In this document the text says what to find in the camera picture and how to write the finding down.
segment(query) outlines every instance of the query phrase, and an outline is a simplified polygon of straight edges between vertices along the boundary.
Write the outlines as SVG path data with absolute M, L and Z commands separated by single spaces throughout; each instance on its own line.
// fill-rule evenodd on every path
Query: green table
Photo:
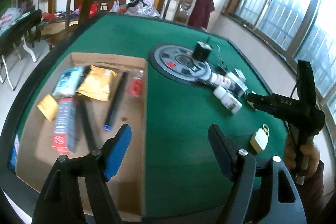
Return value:
M 149 49 L 160 43 L 174 43 L 194 48 L 209 34 L 171 24 L 126 15 L 98 16 L 41 77 L 26 103 L 17 129 L 20 135 L 29 110 L 39 90 L 60 61 L 71 52 L 97 52 L 147 58 Z M 249 90 L 266 95 L 266 87 L 235 47 L 226 39 L 211 36 L 210 44 L 219 45 L 221 57 L 230 70 L 238 68 L 246 76 Z M 148 65 L 146 133 L 146 216 L 168 217 L 220 206 L 225 203 L 231 183 L 222 176 L 208 142 L 211 124 L 217 123 L 237 147 L 253 152 L 249 141 L 264 123 L 269 126 L 269 142 L 261 157 L 283 155 L 287 135 L 282 121 L 253 110 L 245 101 L 236 114 L 225 109 L 210 90 L 182 85 L 165 78 Z

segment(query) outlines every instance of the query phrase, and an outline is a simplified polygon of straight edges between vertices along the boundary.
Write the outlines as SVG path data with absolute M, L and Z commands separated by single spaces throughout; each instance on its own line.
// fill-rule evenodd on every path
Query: gray turntable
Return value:
M 148 60 L 165 77 L 173 81 L 193 85 L 196 78 L 208 80 L 211 77 L 210 64 L 192 57 L 193 50 L 174 44 L 161 44 L 151 49 Z

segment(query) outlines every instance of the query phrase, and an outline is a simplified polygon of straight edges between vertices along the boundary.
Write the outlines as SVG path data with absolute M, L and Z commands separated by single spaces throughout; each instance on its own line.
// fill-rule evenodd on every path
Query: gold packet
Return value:
M 48 119 L 48 121 L 51 122 L 53 119 L 55 119 L 58 110 L 58 103 L 51 95 L 47 94 L 37 105 L 37 107 Z
M 112 78 L 116 76 L 117 74 L 110 69 L 91 66 L 90 72 L 77 92 L 92 99 L 108 102 L 110 83 Z

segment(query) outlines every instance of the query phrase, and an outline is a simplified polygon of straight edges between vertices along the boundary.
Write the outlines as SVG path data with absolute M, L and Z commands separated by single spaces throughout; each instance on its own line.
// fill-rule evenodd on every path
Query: table leg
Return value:
M 17 48 L 16 48 L 16 46 L 15 46 L 15 43 L 13 43 L 13 47 L 14 47 L 14 49 L 16 50 L 17 55 L 19 55 L 19 59 L 22 60 L 22 57 L 21 57 L 19 51 L 17 50 Z
M 1 82 L 1 84 L 3 84 L 3 79 L 1 77 L 1 62 L 0 62 L 0 82 Z
M 4 57 L 4 55 L 2 55 L 1 57 L 2 57 L 3 64 L 4 64 L 4 66 L 5 66 L 5 71 L 6 71 L 6 75 L 7 75 L 8 83 L 9 83 L 10 87 L 12 88 L 12 90 L 15 90 L 15 88 L 13 87 L 13 85 L 12 85 L 10 79 L 9 79 L 9 72 L 8 72 L 8 69 L 7 69 L 7 65 L 6 65 L 5 57 Z
M 25 51 L 28 52 L 28 53 L 31 55 L 33 61 L 36 62 L 35 54 L 34 54 L 34 52 L 33 52 L 31 49 L 28 48 L 28 46 L 27 46 L 27 44 L 26 44 L 26 39 L 25 39 L 25 36 L 24 36 L 24 35 L 21 37 L 21 40 L 23 40 L 23 42 L 24 42 L 24 44 L 23 44 L 23 48 L 25 49 Z

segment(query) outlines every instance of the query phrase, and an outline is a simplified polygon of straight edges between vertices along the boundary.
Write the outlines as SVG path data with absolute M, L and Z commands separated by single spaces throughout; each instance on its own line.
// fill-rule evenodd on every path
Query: blue gripper pad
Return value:
M 109 181 L 112 177 L 114 177 L 120 168 L 121 162 L 126 154 L 128 145 L 131 142 L 132 131 L 129 125 L 125 125 L 122 128 L 122 132 L 118 132 L 120 134 L 119 139 L 113 146 L 110 154 L 107 157 L 106 162 L 106 170 L 105 170 L 105 178 Z

